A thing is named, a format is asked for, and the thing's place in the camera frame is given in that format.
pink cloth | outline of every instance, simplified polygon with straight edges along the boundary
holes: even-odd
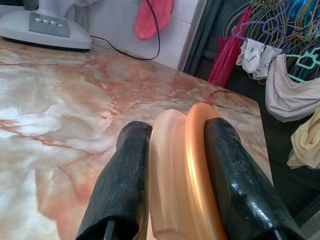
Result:
[[[239,32],[240,24],[249,21],[252,7],[248,7],[236,26],[236,33]],[[242,28],[241,36],[245,35],[246,27]],[[212,71],[208,82],[224,87],[230,77],[230,74],[236,64],[240,54],[242,40],[235,36],[228,36],[219,39],[219,48],[217,56],[213,62]]]
[[[175,8],[175,0],[149,0],[158,23],[159,32],[169,26],[170,16]],[[133,24],[136,37],[142,41],[150,40],[157,35],[155,18],[147,0],[142,0],[140,9]]]

pink marble surface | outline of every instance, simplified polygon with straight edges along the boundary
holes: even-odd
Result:
[[[121,128],[204,102],[271,180],[256,102],[152,61],[0,42],[0,239],[73,240]]]

power cord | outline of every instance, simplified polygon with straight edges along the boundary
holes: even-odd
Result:
[[[155,59],[156,57],[159,56],[159,53],[160,53],[160,34],[159,34],[159,26],[158,26],[158,21],[157,21],[156,14],[155,14],[155,12],[154,12],[154,9],[153,9],[152,6],[151,6],[150,1],[149,1],[149,0],[146,0],[146,1],[147,1],[148,5],[149,5],[149,7],[150,7],[151,12],[152,12],[152,15],[153,15],[153,18],[154,18],[154,22],[155,22],[155,27],[156,27],[156,33],[157,33],[157,36],[158,36],[158,52],[157,52],[157,54],[156,54],[154,57],[152,57],[152,58],[144,58],[144,57],[132,56],[132,55],[130,55],[130,54],[128,54],[128,53],[126,53],[126,52],[124,52],[124,51],[116,48],[115,46],[113,46],[113,45],[111,44],[111,42],[109,42],[107,39],[104,39],[103,37],[93,36],[93,35],[90,35],[90,37],[95,38],[95,39],[100,39],[100,40],[103,40],[103,41],[107,42],[114,50],[116,50],[117,52],[119,52],[119,53],[121,53],[121,54],[124,54],[124,55],[126,55],[126,56],[128,56],[128,57],[130,57],[130,58],[137,59],[137,60],[144,60],[144,61],[149,61],[149,60]]]

